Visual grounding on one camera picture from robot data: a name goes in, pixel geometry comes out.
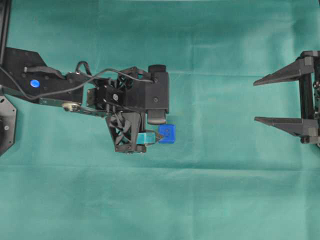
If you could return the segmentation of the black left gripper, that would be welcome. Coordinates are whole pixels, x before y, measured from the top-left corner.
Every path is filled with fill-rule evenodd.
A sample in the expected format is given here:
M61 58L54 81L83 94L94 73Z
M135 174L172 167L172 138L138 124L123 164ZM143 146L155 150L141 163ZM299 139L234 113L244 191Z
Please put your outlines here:
M156 131L146 130L146 111L134 102L139 96L134 86L141 90L139 84L149 80L147 72L131 67L121 70L115 79L94 80L94 88L87 91L86 106L105 118L117 153L145 153L148 145L165 137ZM166 124L166 111L148 110L147 123Z

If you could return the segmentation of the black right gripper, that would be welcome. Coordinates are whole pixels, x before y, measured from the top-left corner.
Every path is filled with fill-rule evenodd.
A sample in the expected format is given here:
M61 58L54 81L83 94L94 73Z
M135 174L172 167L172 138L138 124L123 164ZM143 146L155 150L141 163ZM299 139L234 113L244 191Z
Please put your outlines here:
M253 86L299 81L301 118L256 116L255 121L275 127L303 144L320 146L320 52L304 51L289 65L256 80Z

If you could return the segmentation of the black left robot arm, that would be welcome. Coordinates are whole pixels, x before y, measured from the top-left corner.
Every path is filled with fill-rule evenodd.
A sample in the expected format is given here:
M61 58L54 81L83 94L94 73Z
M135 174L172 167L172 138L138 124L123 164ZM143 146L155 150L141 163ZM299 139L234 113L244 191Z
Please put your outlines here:
M6 47L0 52L0 151L15 142L17 109L13 96L30 103L61 107L70 113L104 118L114 150L144 153L164 135L146 129L163 125L169 112L169 75L164 65L135 66L92 74L80 61L66 74L48 67L34 51Z

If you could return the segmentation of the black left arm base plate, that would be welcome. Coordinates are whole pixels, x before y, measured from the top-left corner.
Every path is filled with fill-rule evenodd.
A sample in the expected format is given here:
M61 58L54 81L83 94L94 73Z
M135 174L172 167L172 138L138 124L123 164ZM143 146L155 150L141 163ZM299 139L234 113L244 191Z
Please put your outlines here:
M0 86L0 155L2 156L14 143L17 109L6 98Z

